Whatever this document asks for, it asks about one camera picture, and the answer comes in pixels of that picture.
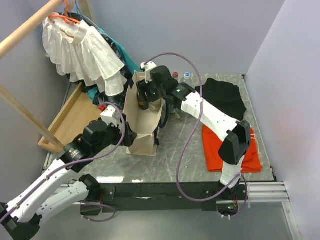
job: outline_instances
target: red cloth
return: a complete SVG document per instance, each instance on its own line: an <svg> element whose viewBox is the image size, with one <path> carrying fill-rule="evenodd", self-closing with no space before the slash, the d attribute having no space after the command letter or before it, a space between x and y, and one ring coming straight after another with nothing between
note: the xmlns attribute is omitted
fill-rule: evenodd
<svg viewBox="0 0 320 240"><path fill-rule="evenodd" d="M206 166L209 172L222 172L223 160L218 154L218 150L222 145L222 141L218 136L207 126L202 128L202 141ZM251 145L242 163L243 173L260 173L262 165L259 160L256 140L251 138Z"/></svg>

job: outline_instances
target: clothing rack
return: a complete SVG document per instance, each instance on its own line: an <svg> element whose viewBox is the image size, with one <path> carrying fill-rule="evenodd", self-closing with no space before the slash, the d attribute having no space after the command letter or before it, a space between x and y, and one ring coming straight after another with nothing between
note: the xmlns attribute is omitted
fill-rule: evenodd
<svg viewBox="0 0 320 240"><path fill-rule="evenodd" d="M74 3L73 3L73 0L68 0L68 1L69 1L68 11L71 12L74 6ZM43 6L32 17L30 17L10 36L8 36L5 40L3 40L0 43L0 60L3 59L14 47L16 47L39 24L41 24L45 18L47 18L52 12L54 12L64 2L65 2L64 0L50 0L45 6ZM82 5L85 5L86 8L90 9L91 11L90 13L92 14L90 0L82 0L79 2L85 2L85 4L83 3ZM45 147L45 149L54 151L54 152L59 152L63 149L64 145L67 144L67 142L61 142L55 136L55 132L50 131L50 127L49 129L47 129L42 122L36 119L35 116L26 107L24 107L23 104L19 102L1 83L0 83L0 98L4 100L13 110L15 110L24 120L26 120L35 130L37 130L43 136L45 140L41 139L43 140L42 143L46 141L47 141L47 145L49 145L50 143L50 146L52 147ZM75 103L77 99L78 98L75 98L71 102ZM63 114L61 112L58 114L57 118L60 117L59 122L63 121L63 119L66 117L66 114L67 113L65 112L63 112Z"/></svg>

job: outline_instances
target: table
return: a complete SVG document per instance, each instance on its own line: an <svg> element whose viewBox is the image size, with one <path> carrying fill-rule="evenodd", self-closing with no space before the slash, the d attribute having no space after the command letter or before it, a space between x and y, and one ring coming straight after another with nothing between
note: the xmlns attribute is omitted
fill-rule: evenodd
<svg viewBox="0 0 320 240"><path fill-rule="evenodd" d="M257 135L260 151L262 171L259 173L245 173L250 182L273 181L271 168L266 149L258 128L257 120L250 102L245 81L240 74L217 75L203 74L201 79L205 83L207 78L224 81L237 85L241 98L247 111L246 119ZM198 78L192 76L194 86L199 84ZM126 154L126 147L120 146L111 155L95 160L87 165L80 173L91 174L100 183L170 183L176 181L176 168L183 146L196 124L196 119L181 112L182 119L170 115L165 128L160 129L157 153L155 157ZM99 155L103 155L114 146L107 147ZM181 168L181 182L217 182L221 177L220 172L208 172L202 142L202 125L195 132L187 147Z"/></svg>

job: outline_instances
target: purple cable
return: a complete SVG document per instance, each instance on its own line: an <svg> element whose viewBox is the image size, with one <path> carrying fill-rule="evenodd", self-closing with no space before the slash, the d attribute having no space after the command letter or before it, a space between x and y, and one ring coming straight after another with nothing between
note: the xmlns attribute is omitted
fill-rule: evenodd
<svg viewBox="0 0 320 240"><path fill-rule="evenodd" d="M164 56L164 55L174 55L174 56L180 57L180 58L186 60L186 61L193 67L193 69L194 69L194 71L195 71L195 73L196 73L196 75L197 75L197 77L198 77L198 79L199 79L199 83L200 83L200 92L199 92L199 95L200 95L200 98L202 98L203 84L202 84L202 79L201 79L200 73L199 73L198 69L196 68L196 66L195 66L189 59L187 59L186 57L184 57L184 56L182 56L182 55L180 55L180 54L178 54L178 53L174 53L174 52L165 52L165 53L161 53L161 54L159 54L159 55L156 55L156 56L154 56L153 58L149 59L148 61L144 62L144 65L146 65L146 64L149 63L149 62L151 62L153 59L156 59L156 58L158 58L158 57L160 57L160 56ZM197 119L196 124L195 124L195 126L194 126L194 128L193 128L193 130L192 130L192 132L191 132L191 134L190 134L190 136L188 137L188 139L186 140L186 142L185 142L185 144L184 144L183 150L182 150L181 155L180 155L180 159L179 159L179 161L178 161L178 165L177 165L177 167L176 167L176 173L175 173L176 185L177 185L180 193L181 193L186 199L188 199L188 200L190 200L190 201L193 201L193 202L198 202L198 203L210 201L210 200L218 197L218 196L219 196L220 194L222 194L238 177L241 176L240 173L237 174L224 188L222 188L222 189L221 189L219 192L217 192L215 195L210 196L210 197L208 197L208 198L203 198L203 199L192 198L192 197L188 196L188 195L182 190L182 188L181 188L181 186L180 186L180 182L179 182L179 172L180 172L180 166L181 166L182 158L183 158L183 156L184 156L184 153L185 153L185 151L186 151L186 148L187 148L187 146L188 146L191 138L192 138L193 135L195 134L195 131L197 130L197 128L198 128L198 126L199 126L199 124L200 124L201 117L202 117L202 114L203 114L203 110L204 110L204 109L203 109L203 102L201 101L201 102L200 102L199 118ZM246 198L248 198L247 182L246 182L245 178L243 178L243 179L244 179L244 183L245 183L245 186L246 186L246 191L245 191Z"/></svg>
<svg viewBox="0 0 320 240"><path fill-rule="evenodd" d="M113 206L109 206L109 205L104 205L104 204L101 204L101 203L95 203L95 202L87 202L87 201L80 201L81 204L87 204L87 205L92 205L92 206L97 206L97 207L103 207L103 208L108 208L108 209L111 209L113 211L113 214L112 216L106 218L106 219L102 219L102 220L96 220L96 219L91 219L87 216L83 216L82 217L86 220L89 220L90 222L95 222L95 223L103 223L103 222L106 222L106 221L109 221L111 219L113 219L117 213L117 210L113 207Z"/></svg>
<svg viewBox="0 0 320 240"><path fill-rule="evenodd" d="M122 135L121 135L121 138L119 140L119 142L117 143L117 145L112 149L110 150L109 152L107 152L106 154L102 155L102 156L95 156L95 157L91 157L91 158L86 158L86 159L82 159L82 160L79 160L79 161L73 161L73 162L69 162L63 166L60 166L58 167L57 169L53 170L51 173L49 173L46 177L49 179L50 177L52 177L54 174L56 174L57 172L59 172L60 170L62 169L65 169L66 167L69 167L69 166L72 166L72 165L76 165L76 164L80 164L80 163L85 163L85 162L89 162L89 161L94 161L94 160L97 160L97 159L101 159L101 158L104 158L106 156L108 156L109 154L113 153L119 146L120 144L122 143L122 141L124 140L125 138L125 119L124 117L122 116L122 113L121 111L119 110L119 108L114 105L113 103L111 102L104 102L102 103L103 105L111 105L112 107L115 108L115 110L120 114L120 118L121 118L121 121L122 121ZM43 179L42 181L40 181L27 195L25 195L16 205L17 206L20 206L21 204L23 204L38 188L40 188L47 180L46 179ZM11 215L17 208L16 207L13 207L10 211L8 211L1 219L0 219L0 224L2 224L2 222L9 216Z"/></svg>

